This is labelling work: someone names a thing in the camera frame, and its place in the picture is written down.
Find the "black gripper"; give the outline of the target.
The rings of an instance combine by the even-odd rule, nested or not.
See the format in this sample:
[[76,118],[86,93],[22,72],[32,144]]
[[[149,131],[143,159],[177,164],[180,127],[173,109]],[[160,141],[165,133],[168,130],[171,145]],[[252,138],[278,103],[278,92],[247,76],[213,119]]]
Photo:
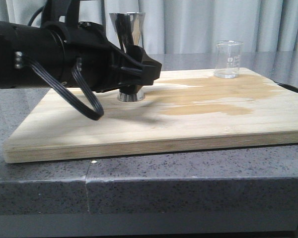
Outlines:
[[151,86],[160,77],[162,64],[150,58],[136,45],[127,46],[127,55],[108,41],[102,25],[77,22],[67,25],[47,21],[42,29],[48,30],[56,46],[47,49],[42,66],[60,83],[77,87],[72,68],[81,60],[81,73],[87,85],[96,92],[107,92],[129,84]]

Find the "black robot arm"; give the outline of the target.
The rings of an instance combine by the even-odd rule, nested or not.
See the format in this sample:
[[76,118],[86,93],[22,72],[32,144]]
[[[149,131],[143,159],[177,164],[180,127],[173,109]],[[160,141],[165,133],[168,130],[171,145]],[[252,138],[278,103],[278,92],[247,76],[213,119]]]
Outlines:
[[92,91],[107,92],[126,86],[150,86],[159,78],[161,64],[139,46],[124,52],[108,41],[102,25],[80,22],[77,0],[49,0],[41,26],[0,21],[0,88],[47,87],[26,65],[38,62],[65,87],[77,87],[72,76],[76,59]]

